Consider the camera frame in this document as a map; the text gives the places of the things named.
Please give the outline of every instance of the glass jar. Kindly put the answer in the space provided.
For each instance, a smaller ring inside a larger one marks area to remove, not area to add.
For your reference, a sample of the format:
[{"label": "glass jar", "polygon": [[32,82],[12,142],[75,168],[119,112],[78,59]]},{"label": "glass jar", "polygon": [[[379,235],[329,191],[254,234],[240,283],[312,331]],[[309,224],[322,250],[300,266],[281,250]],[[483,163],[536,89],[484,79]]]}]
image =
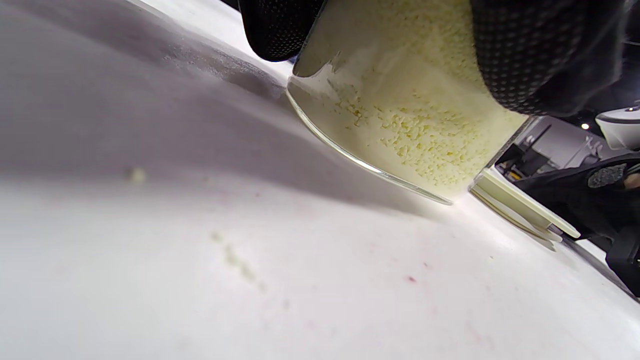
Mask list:
[{"label": "glass jar", "polygon": [[526,120],[483,83],[469,0],[326,0],[287,95],[323,142],[444,204]]}]

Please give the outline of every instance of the textured glove fabric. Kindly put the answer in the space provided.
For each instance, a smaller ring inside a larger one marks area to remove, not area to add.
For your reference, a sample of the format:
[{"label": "textured glove fabric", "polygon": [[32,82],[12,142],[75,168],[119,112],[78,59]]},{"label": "textured glove fabric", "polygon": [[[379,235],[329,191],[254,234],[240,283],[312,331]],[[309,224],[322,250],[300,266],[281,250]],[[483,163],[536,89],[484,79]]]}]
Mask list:
[{"label": "textured glove fabric", "polygon": [[503,107],[569,116],[620,76],[625,0],[471,0],[476,57]]},{"label": "textured glove fabric", "polygon": [[[252,49],[268,61],[297,55],[322,3],[239,0]],[[487,88],[500,105],[526,115],[578,112],[620,76],[631,3],[470,0],[476,57]]]}]

